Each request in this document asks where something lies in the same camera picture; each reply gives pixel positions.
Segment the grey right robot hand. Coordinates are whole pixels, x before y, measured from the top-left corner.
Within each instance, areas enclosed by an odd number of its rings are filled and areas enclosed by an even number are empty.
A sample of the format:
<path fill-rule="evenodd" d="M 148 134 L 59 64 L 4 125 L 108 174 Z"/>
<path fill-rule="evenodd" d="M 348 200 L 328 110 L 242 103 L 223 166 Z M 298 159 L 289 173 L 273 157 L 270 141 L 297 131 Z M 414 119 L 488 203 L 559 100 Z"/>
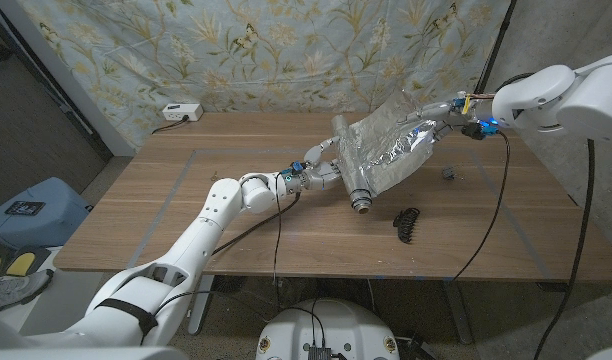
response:
<path fill-rule="evenodd" d="M 432 121 L 433 141 L 438 142 L 453 130 L 474 140 L 483 140 L 499 133 L 492 116 L 485 109 L 490 95 L 467 94 L 463 91 L 452 100 L 416 107 L 399 124 Z"/>

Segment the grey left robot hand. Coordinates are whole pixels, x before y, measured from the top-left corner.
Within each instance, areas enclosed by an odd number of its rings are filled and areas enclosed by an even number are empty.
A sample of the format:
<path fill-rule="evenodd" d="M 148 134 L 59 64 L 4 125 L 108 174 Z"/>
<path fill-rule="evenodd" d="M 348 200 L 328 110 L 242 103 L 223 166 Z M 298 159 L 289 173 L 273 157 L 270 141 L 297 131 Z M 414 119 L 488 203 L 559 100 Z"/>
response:
<path fill-rule="evenodd" d="M 288 169 L 280 172 L 279 178 L 289 194 L 303 190 L 328 190 L 342 183 L 338 160 L 321 159 L 322 154 L 339 140 L 335 136 L 322 141 L 309 149 L 301 162 L 293 162 Z"/>

